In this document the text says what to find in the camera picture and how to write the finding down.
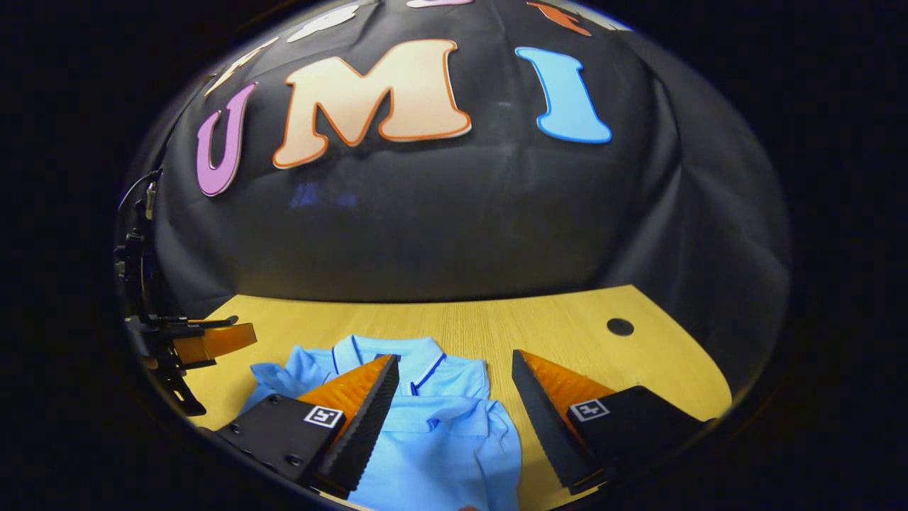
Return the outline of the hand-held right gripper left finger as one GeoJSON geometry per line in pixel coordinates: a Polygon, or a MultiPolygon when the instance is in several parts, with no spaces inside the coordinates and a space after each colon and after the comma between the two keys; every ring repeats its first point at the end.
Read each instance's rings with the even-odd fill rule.
{"type": "Polygon", "coordinates": [[[377,357],[299,397],[272,392],[213,432],[243,461],[345,499],[359,486],[399,384],[399,357],[377,357]]]}

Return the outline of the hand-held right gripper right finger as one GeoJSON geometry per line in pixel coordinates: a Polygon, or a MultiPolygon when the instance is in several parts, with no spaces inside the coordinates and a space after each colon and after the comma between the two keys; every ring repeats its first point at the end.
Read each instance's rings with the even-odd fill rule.
{"type": "Polygon", "coordinates": [[[511,378],[548,462],[572,495],[639,475],[710,423],[645,386],[613,390],[521,349],[513,352],[511,378]]]}

